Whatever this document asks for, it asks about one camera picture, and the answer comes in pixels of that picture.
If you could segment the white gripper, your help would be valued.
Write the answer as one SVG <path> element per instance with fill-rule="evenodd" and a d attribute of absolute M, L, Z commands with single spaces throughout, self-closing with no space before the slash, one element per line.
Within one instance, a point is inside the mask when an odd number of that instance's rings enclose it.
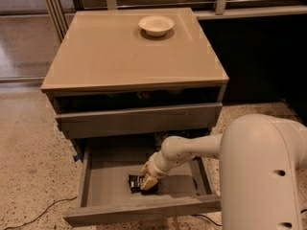
<path fill-rule="evenodd" d="M 144 176 L 140 189 L 148 191 L 158 183 L 158 179 L 165 177 L 169 170 L 161 152 L 155 152 L 141 169 Z"/>

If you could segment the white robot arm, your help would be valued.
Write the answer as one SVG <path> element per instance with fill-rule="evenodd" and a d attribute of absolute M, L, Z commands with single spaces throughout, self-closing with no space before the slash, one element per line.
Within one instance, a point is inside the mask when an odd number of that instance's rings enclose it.
<path fill-rule="evenodd" d="M 170 136 L 142 168 L 144 191 L 192 157 L 217 157 L 223 230 L 303 230 L 295 171 L 307 166 L 307 127 L 248 114 L 222 134 Z"/>

